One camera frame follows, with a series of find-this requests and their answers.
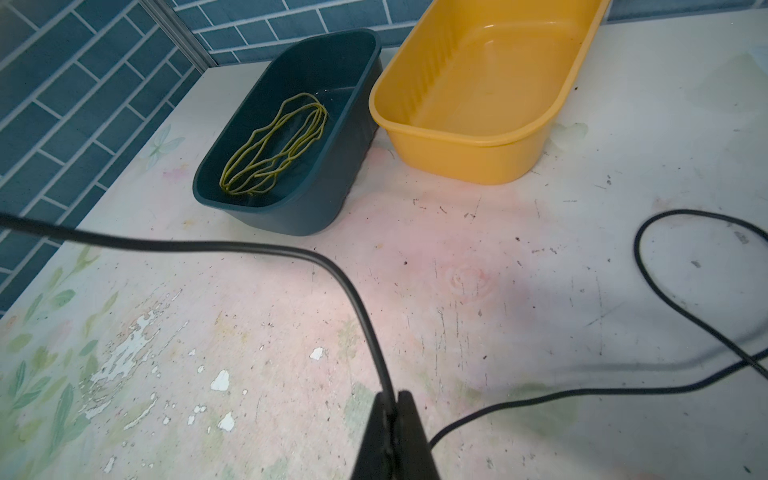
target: blue tile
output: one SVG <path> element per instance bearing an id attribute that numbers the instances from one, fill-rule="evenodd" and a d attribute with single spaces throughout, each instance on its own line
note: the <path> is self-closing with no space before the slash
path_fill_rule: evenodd
<path id="1" fill-rule="evenodd" d="M 144 7 L 141 5 L 136 5 L 131 9 L 130 12 L 128 12 L 128 17 L 131 19 L 131 21 L 139 27 L 139 29 L 147 33 L 154 27 L 156 24 L 151 16 L 147 13 L 146 10 L 144 10 Z"/>
<path id="2" fill-rule="evenodd" d="M 89 74 L 72 65 L 38 95 L 38 100 L 60 115 L 66 114 L 96 84 Z"/>
<path id="3" fill-rule="evenodd" d="M 0 131 L 0 173 L 5 175 L 32 148 L 56 118 L 35 104 L 30 104 Z"/>
<path id="4" fill-rule="evenodd" d="M 214 25 L 284 12 L 286 9 L 280 0 L 219 0 L 200 7 Z"/>
<path id="5" fill-rule="evenodd" d="M 176 12 L 176 15 L 179 15 L 179 18 L 181 18 L 181 21 L 183 21 L 184 24 L 190 30 L 197 30 L 198 28 L 210 27 L 210 22 L 208 21 L 207 18 L 205 18 L 205 15 L 203 15 L 203 11 L 200 10 L 199 7 L 180 10 Z"/>
<path id="6" fill-rule="evenodd" d="M 30 22 L 41 27 L 70 3 L 72 0 L 13 0 L 11 5 Z"/>
<path id="7" fill-rule="evenodd" d="M 11 280 L 6 288 L 0 292 L 0 310 L 8 311 L 16 299 L 24 292 L 32 280 L 40 273 L 45 264 L 53 257 L 58 250 L 57 247 L 44 243 L 40 249 L 32 256 L 26 265 L 18 272 L 16 278 Z"/>
<path id="8" fill-rule="evenodd" d="M 68 161 L 140 83 L 128 66 L 120 67 L 43 145 L 43 150 Z"/>
<path id="9" fill-rule="evenodd" d="M 324 3 L 328 0 L 286 0 L 288 8 L 306 7 L 308 5 L 317 5 L 318 3 Z"/>
<path id="10" fill-rule="evenodd" d="M 179 76 L 173 68 L 163 65 L 131 100 L 131 107 L 145 117 L 149 117 L 178 81 Z"/>
<path id="11" fill-rule="evenodd" d="M 40 154 L 32 155 L 0 187 L 0 210 L 19 215 L 60 169 L 61 166 L 51 159 Z"/>
<path id="12" fill-rule="evenodd" d="M 235 58 L 235 56 L 228 51 L 225 51 L 224 53 L 211 54 L 211 57 L 214 59 L 217 65 L 231 65 L 239 63 L 237 58 Z"/>
<path id="13" fill-rule="evenodd" d="M 128 61 L 146 77 L 173 47 L 174 43 L 168 38 L 168 35 L 158 29 L 136 50 L 136 53 L 131 55 Z"/>
<path id="14" fill-rule="evenodd" d="M 181 82 L 181 85 L 176 89 L 173 95 L 170 96 L 169 101 L 174 105 L 179 105 L 179 102 L 182 98 L 184 98 L 184 95 L 187 94 L 187 92 L 192 88 L 192 85 L 195 84 L 200 79 L 200 72 L 197 70 L 192 71 L 186 80 Z"/>
<path id="15" fill-rule="evenodd" d="M 249 61 L 266 61 L 272 60 L 277 55 L 280 55 L 283 53 L 283 50 L 289 46 L 291 46 L 290 43 L 282 45 L 271 45 L 269 47 L 248 48 L 247 50 L 238 50 L 236 53 L 237 57 L 243 63 Z"/>
<path id="16" fill-rule="evenodd" d="M 171 55 L 171 56 L 170 56 L 170 58 L 168 59 L 168 61 L 169 61 L 169 62 L 170 62 L 170 64 L 171 64 L 171 65 L 173 65 L 173 66 L 174 66 L 174 68 L 176 68 L 176 69 L 179 71 L 179 73 L 181 73 L 181 74 L 185 74 L 185 73 L 187 73 L 187 70 L 189 70 L 189 69 L 190 69 L 190 67 L 192 66 L 192 64 L 190 63 L 190 61 L 189 61 L 189 60 L 187 60 L 187 57 L 185 57 L 185 56 L 184 56 L 184 54 L 183 54 L 183 53 L 181 53 L 181 50 L 178 50 L 178 51 L 176 51 L 176 53 L 174 53 L 173 55 Z"/>
<path id="17" fill-rule="evenodd" d="M 46 200 L 38 200 L 32 210 L 27 212 L 26 218 L 33 220 L 40 220 L 43 222 L 55 223 L 56 220 L 64 213 L 64 209 L 57 207 L 54 204 L 47 202 Z"/>
<path id="18" fill-rule="evenodd" d="M 111 158 L 105 149 L 92 144 L 45 192 L 45 196 L 60 204 L 70 205 Z"/>
<path id="19" fill-rule="evenodd" d="M 218 48 L 231 48 L 245 45 L 245 42 L 237 33 L 235 27 L 222 28 L 221 30 L 206 31 L 201 34 L 213 50 Z"/>
<path id="20" fill-rule="evenodd" d="M 102 78 L 140 38 L 141 34 L 136 28 L 122 19 L 80 57 L 80 63 L 92 74 Z"/>
<path id="21" fill-rule="evenodd" d="M 363 0 L 357 3 L 321 8 L 320 14 L 326 22 L 328 31 L 386 24 L 386 13 L 381 0 Z"/>
<path id="22" fill-rule="evenodd" d="M 75 228 L 80 222 L 88 215 L 88 212 L 94 207 L 96 202 L 99 201 L 101 195 L 104 195 L 104 191 L 96 186 L 91 187 L 85 197 L 80 200 L 80 203 L 69 212 L 69 215 L 61 222 L 64 227 Z"/>
<path id="23" fill-rule="evenodd" d="M 22 44 L 32 28 L 6 7 L 0 8 L 0 58 L 5 58 Z"/>
<path id="24" fill-rule="evenodd" d="M 267 25 L 264 20 L 246 23 L 237 28 L 240 29 L 240 33 L 243 34 L 245 41 L 250 45 L 264 43 L 265 41 L 275 41 L 275 36 L 272 35 L 269 25 Z"/>
<path id="25" fill-rule="evenodd" d="M 387 0 L 392 23 L 419 20 L 431 0 Z"/>
<path id="26" fill-rule="evenodd" d="M 280 40 L 286 38 L 308 37 L 325 33 L 317 12 L 300 12 L 284 17 L 270 18 L 270 24 Z"/>
<path id="27" fill-rule="evenodd" d="M 609 22 L 747 8 L 753 0 L 614 0 Z"/>
<path id="28" fill-rule="evenodd" d="M 115 180 L 120 176 L 123 170 L 128 166 L 131 160 L 136 157 L 141 148 L 152 137 L 154 132 L 163 124 L 167 116 L 172 112 L 172 108 L 163 105 L 160 110 L 147 122 L 144 128 L 141 129 L 136 138 L 125 148 L 122 154 L 114 161 L 111 167 L 101 175 L 99 183 L 105 187 L 111 186 Z"/>
<path id="29" fill-rule="evenodd" d="M 392 28 L 389 30 L 379 30 L 379 37 L 382 39 L 383 47 L 396 47 L 405 41 L 413 27 Z"/>
<path id="30" fill-rule="evenodd" d="M 24 256 L 37 245 L 39 237 L 11 232 L 0 242 L 0 266 L 13 270 Z"/>
<path id="31" fill-rule="evenodd" d="M 106 148 L 118 151 L 125 141 L 139 128 L 141 122 L 142 120 L 134 112 L 123 108 L 109 126 L 101 132 L 98 140 Z"/>
<path id="32" fill-rule="evenodd" d="M 92 36 L 72 14 L 67 15 L 3 68 L 0 71 L 0 118 L 21 103 Z"/>
<path id="33" fill-rule="evenodd" d="M 109 23 L 115 15 L 122 12 L 131 0 L 85 0 L 75 9 L 88 24 L 99 31 Z"/>

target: wall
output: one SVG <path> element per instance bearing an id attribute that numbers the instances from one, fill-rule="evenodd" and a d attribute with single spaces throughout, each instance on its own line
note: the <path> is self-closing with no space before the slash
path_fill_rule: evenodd
<path id="1" fill-rule="evenodd" d="M 199 76 L 136 0 L 0 1 L 0 210 L 76 227 Z M 0 233 L 0 314 L 58 247 Z"/>
<path id="2" fill-rule="evenodd" d="M 347 28 L 372 28 L 381 35 L 385 47 L 397 46 L 430 3 L 429 0 L 166 2 L 219 65 L 270 60 L 301 38 Z M 764 2 L 768 0 L 614 0 L 608 21 L 735 10 Z"/>

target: tabletop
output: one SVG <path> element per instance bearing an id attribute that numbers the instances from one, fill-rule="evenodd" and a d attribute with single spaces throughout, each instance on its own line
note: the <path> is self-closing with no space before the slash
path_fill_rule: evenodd
<path id="1" fill-rule="evenodd" d="M 80 225 L 281 243 L 337 262 L 427 436 L 577 386 L 692 382 L 736 360 L 658 300 L 631 244 L 675 207 L 768 226 L 768 10 L 602 26 L 545 152 L 495 187 L 405 166 L 383 130 L 309 237 L 199 205 L 202 157 L 265 64 L 208 70 Z M 391 58 L 391 52 L 385 52 Z M 675 218 L 644 241 L 665 291 L 750 352 L 768 249 Z M 347 478 L 380 390 L 347 298 L 299 260 L 66 243 L 0 321 L 3 478 Z M 768 385 L 496 412 L 433 450 L 443 478 L 765 478 Z"/>

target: black cable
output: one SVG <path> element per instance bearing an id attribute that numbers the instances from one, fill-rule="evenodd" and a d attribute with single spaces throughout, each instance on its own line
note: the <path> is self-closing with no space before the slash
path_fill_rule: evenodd
<path id="1" fill-rule="evenodd" d="M 235 252 L 235 253 L 256 253 L 260 255 L 273 255 L 276 257 L 291 257 L 321 266 L 341 285 L 344 293 L 349 297 L 352 303 L 357 319 L 360 321 L 362 332 L 368 341 L 368 348 L 373 357 L 373 364 L 379 374 L 379 381 L 382 384 L 384 393 L 384 408 L 390 418 L 396 414 L 397 401 L 395 389 L 392 387 L 392 380 L 389 378 L 389 371 L 386 368 L 384 355 L 376 333 L 373 331 L 373 325 L 368 317 L 362 299 L 357 293 L 355 286 L 349 281 L 346 274 L 329 258 L 320 255 L 311 250 L 304 250 L 295 247 L 285 247 L 282 245 L 269 245 L 266 243 L 246 243 L 246 242 L 222 242 L 222 241 L 167 241 L 167 240 L 139 240 L 126 237 L 113 237 L 112 235 L 103 235 L 101 233 L 85 232 L 82 230 L 73 230 L 66 227 L 58 227 L 37 220 L 29 220 L 8 215 L 0 212 L 0 227 L 10 228 L 20 232 L 39 235 L 40 237 L 54 237 L 61 240 L 71 240 L 78 243 L 87 243 L 99 247 L 116 248 L 121 250 L 134 250 L 141 252 L 162 252 L 162 253 L 195 253 L 195 252 Z"/>
<path id="2" fill-rule="evenodd" d="M 715 330 L 708 323 L 704 322 L 703 320 L 699 319 L 692 313 L 686 311 L 681 306 L 673 302 L 667 295 L 665 295 L 659 289 L 659 287 L 650 277 L 650 274 L 648 273 L 648 270 L 645 268 L 645 264 L 643 263 L 643 258 L 640 255 L 640 242 L 643 238 L 643 233 L 645 233 L 645 230 L 654 222 L 661 220 L 662 218 L 665 218 L 665 217 L 671 217 L 673 215 L 693 215 L 695 217 L 708 217 L 708 218 L 723 220 L 726 222 L 731 222 L 756 233 L 758 236 L 762 237 L 766 242 L 768 242 L 768 233 L 766 233 L 765 230 L 760 229 L 756 225 L 753 225 L 749 222 L 746 222 L 738 218 L 729 217 L 727 215 L 713 214 L 711 212 L 705 212 L 702 210 L 679 209 L 679 210 L 669 210 L 669 211 L 662 212 L 660 214 L 652 216 L 651 218 L 646 220 L 645 223 L 641 225 L 641 227 L 637 230 L 637 234 L 634 237 L 634 260 L 637 263 L 637 267 L 640 269 L 640 272 L 643 275 L 643 278 L 648 283 L 648 286 L 650 286 L 650 289 L 653 290 L 654 293 L 656 293 L 656 295 L 659 298 L 661 298 L 667 305 L 671 306 L 680 315 L 686 317 L 687 319 L 695 323 L 697 326 L 707 331 L 710 335 L 714 336 L 716 339 L 721 341 L 722 344 L 728 347 L 731 351 L 733 351 L 738 356 L 740 356 L 742 358 L 740 362 L 734 363 L 733 365 L 728 366 L 720 370 L 719 372 L 716 372 L 713 375 L 708 376 L 703 380 L 700 380 L 695 383 L 691 383 L 689 385 L 656 387 L 656 388 L 629 388 L 629 389 L 613 389 L 613 388 L 572 389 L 572 390 L 565 390 L 563 392 L 550 393 L 549 395 L 539 396 L 533 399 L 524 399 L 524 400 L 516 400 L 514 402 L 497 403 L 495 405 L 487 406 L 483 409 L 480 409 L 477 412 L 470 413 L 466 417 L 456 420 L 452 424 L 446 426 L 445 428 L 437 432 L 437 435 L 432 437 L 432 440 L 429 441 L 429 447 L 434 448 L 435 445 L 437 445 L 437 442 L 439 442 L 443 437 L 448 435 L 450 432 L 456 430 L 457 428 L 471 422 L 472 420 L 479 419 L 484 415 L 487 415 L 492 412 L 497 412 L 498 410 L 516 409 L 518 407 L 539 405 L 541 403 L 552 402 L 553 400 L 566 399 L 568 397 L 575 397 L 575 396 L 676 395 L 680 393 L 696 392 L 697 390 L 706 388 L 712 385 L 713 383 L 718 382 L 721 379 L 724 379 L 728 375 L 732 375 L 735 372 L 738 372 L 739 370 L 743 369 L 746 366 L 751 366 L 757 372 L 759 372 L 761 375 L 763 375 L 768 379 L 768 371 L 766 371 L 766 369 L 758 363 L 758 361 L 768 357 L 768 349 L 763 350 L 762 352 L 758 353 L 755 356 L 750 356 L 748 353 L 744 352 L 738 345 L 733 343 L 733 341 L 728 339 L 722 333 Z"/>

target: yellow plastic tub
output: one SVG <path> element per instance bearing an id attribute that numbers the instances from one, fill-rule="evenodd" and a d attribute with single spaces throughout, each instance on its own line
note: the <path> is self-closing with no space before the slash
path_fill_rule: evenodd
<path id="1" fill-rule="evenodd" d="M 505 184 L 541 155 L 610 0 L 435 0 L 369 108 L 412 167 Z"/>

